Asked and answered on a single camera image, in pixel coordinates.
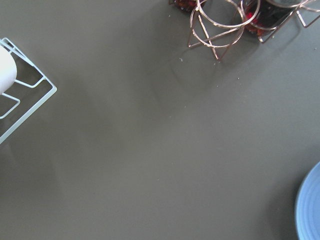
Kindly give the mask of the dark drink bottle front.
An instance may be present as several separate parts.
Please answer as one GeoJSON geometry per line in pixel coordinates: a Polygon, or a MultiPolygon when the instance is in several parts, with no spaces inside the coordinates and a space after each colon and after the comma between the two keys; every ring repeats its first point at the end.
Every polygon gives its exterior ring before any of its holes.
{"type": "Polygon", "coordinates": [[[302,3],[303,0],[246,0],[244,13],[252,21],[245,29],[263,44],[274,37],[302,3]]]}

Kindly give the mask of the blue plate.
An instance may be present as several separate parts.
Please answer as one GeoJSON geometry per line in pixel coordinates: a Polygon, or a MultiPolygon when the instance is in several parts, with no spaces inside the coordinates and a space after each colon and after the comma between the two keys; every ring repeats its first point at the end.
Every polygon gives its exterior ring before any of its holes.
{"type": "Polygon", "coordinates": [[[303,179],[295,202],[295,228],[299,240],[320,238],[320,164],[303,179]]]}

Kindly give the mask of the white cup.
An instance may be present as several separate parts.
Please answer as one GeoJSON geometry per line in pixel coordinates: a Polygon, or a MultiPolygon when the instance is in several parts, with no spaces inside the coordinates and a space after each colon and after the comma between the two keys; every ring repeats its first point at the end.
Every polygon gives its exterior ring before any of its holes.
{"type": "Polygon", "coordinates": [[[3,47],[0,47],[0,94],[7,91],[17,77],[17,65],[12,55],[3,47]]]}

